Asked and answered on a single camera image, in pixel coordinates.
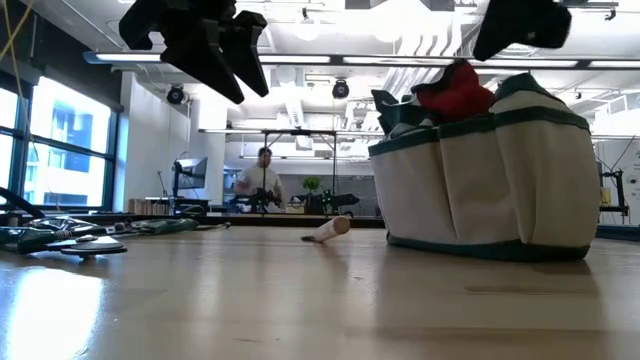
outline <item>white wall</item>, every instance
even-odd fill
[[[171,191],[173,161],[189,150],[191,122],[160,100],[131,73],[123,75],[116,163],[114,210],[126,211],[129,199],[161,196],[158,171]]]
[[[181,195],[209,199],[210,204],[222,204],[224,175],[225,135],[199,133],[198,129],[224,129],[227,124],[227,107],[217,94],[200,95],[191,104],[191,131],[189,157],[207,157],[205,188],[186,191]]]

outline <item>person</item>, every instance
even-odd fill
[[[272,191],[282,206],[282,181],[278,174],[269,169],[271,165],[271,149],[261,148],[258,151],[258,161],[252,167],[245,169],[238,176],[235,192],[238,195],[254,195],[258,188],[266,192]]]

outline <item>table surface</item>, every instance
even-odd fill
[[[2,253],[0,358],[639,358],[640,244],[513,264],[309,231],[129,238],[91,262]]]

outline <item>fluorescent light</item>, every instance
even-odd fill
[[[331,58],[328,56],[304,56],[304,55],[260,55],[263,65],[269,64],[328,64]]]
[[[509,70],[509,69],[475,69],[478,75],[518,75],[525,72],[525,70]]]
[[[336,78],[331,75],[322,74],[306,74],[304,76],[305,81],[334,81]]]
[[[574,67],[578,63],[575,60],[531,60],[531,59],[489,59],[484,62],[479,61],[469,61],[472,65],[489,65],[489,66],[506,66],[506,67],[518,67],[518,68],[528,68],[528,67]]]
[[[640,60],[596,60],[592,61],[589,67],[640,68]]]
[[[200,131],[208,134],[262,134],[262,130],[258,129],[200,129]]]
[[[345,56],[343,61],[346,64],[358,64],[358,65],[389,65],[389,66],[433,66],[444,67],[451,64],[452,59],[432,59],[432,58],[415,58],[410,56],[396,57],[396,56]]]
[[[133,63],[159,63],[160,54],[141,54],[141,53],[109,53],[96,54],[96,58],[108,62],[133,62]]]
[[[336,131],[336,135],[340,136],[384,136],[383,132],[377,131]]]
[[[240,159],[257,159],[258,157],[255,155],[250,155],[250,156],[243,156],[240,155],[239,156]],[[323,158],[323,157],[317,157],[317,156],[299,156],[299,155],[294,155],[294,156],[275,156],[273,155],[272,158],[274,160],[304,160],[304,161],[333,161],[333,158]],[[345,161],[345,160],[369,160],[370,158],[368,157],[337,157],[336,160],[340,160],[340,161]]]

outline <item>computer monitor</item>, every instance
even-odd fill
[[[202,189],[207,173],[207,158],[180,159],[173,164],[178,189]]]

